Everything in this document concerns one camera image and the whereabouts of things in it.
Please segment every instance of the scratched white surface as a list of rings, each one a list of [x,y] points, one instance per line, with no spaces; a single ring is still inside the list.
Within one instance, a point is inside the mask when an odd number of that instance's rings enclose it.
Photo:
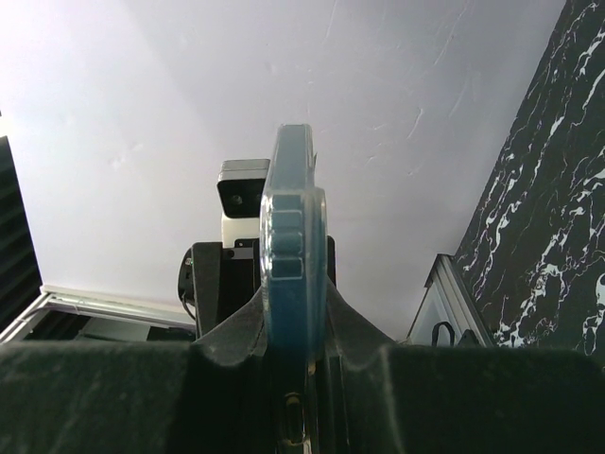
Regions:
[[[563,0],[2,0],[0,110],[44,282],[175,305],[226,159],[310,123],[346,300],[403,338]]]

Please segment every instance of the white wall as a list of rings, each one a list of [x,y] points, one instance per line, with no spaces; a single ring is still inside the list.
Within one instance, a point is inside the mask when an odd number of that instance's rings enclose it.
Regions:
[[[347,301],[405,336],[563,0],[2,0],[0,110],[46,284],[176,304],[223,160],[314,128]]]

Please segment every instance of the translucent blue plastic part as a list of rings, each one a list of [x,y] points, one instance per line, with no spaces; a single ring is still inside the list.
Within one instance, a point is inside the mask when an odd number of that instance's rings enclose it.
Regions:
[[[278,131],[260,248],[268,348],[284,367],[306,370],[323,346],[327,279],[325,193],[315,187],[308,125]]]

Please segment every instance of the black and white marble pattern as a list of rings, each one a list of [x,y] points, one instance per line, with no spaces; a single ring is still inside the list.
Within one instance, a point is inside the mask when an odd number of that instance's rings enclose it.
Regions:
[[[605,364],[605,1],[569,0],[457,254],[494,339]]]

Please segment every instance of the black cable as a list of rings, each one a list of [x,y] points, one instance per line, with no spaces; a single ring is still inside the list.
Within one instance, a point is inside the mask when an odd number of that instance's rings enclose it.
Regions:
[[[432,336],[431,346],[433,346],[433,347],[437,346],[437,342],[439,340],[439,329],[442,326],[445,326],[448,333],[450,333],[450,347],[453,347],[454,340],[456,338],[456,333],[454,333],[454,328],[452,327],[452,325],[449,322],[440,322],[440,323],[437,323],[435,326],[433,326],[433,336]]]
[[[187,314],[189,314],[189,317],[191,317],[193,320],[195,320],[196,316],[193,315],[193,312],[191,312],[191,309],[189,308],[189,306],[185,302],[185,294],[183,294],[182,297],[181,297],[181,303],[182,303],[182,308],[185,309],[185,312],[187,312]]]

